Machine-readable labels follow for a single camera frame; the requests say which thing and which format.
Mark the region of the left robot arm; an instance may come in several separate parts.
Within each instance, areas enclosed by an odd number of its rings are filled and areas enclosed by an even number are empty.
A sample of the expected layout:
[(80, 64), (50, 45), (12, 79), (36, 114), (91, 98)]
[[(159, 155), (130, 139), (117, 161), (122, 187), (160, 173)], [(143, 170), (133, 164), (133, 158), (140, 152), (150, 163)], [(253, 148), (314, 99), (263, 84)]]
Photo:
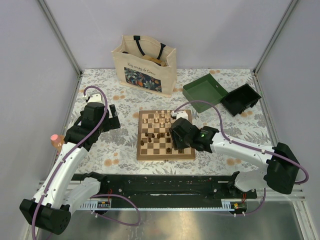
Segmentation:
[(49, 176), (32, 199), (23, 199), (19, 209), (30, 225), (60, 235), (72, 214), (91, 196), (102, 198), (109, 186), (100, 173), (87, 173), (82, 183), (66, 192), (78, 165), (87, 156), (101, 133), (120, 128), (115, 105), (89, 102), (67, 130), (65, 143)]

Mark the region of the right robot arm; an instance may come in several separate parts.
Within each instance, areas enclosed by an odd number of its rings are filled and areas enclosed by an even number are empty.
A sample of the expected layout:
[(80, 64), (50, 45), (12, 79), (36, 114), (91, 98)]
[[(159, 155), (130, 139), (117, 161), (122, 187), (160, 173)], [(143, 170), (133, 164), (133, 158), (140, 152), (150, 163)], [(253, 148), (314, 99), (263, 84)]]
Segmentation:
[(213, 127), (198, 128), (185, 118), (178, 118), (169, 129), (175, 150), (192, 148), (198, 152), (208, 152), (238, 158), (256, 170), (233, 175), (228, 184), (228, 194), (239, 198), (252, 189), (269, 187), (289, 195), (299, 171), (299, 162), (288, 145), (279, 142), (276, 146), (251, 143), (238, 138), (224, 136)]

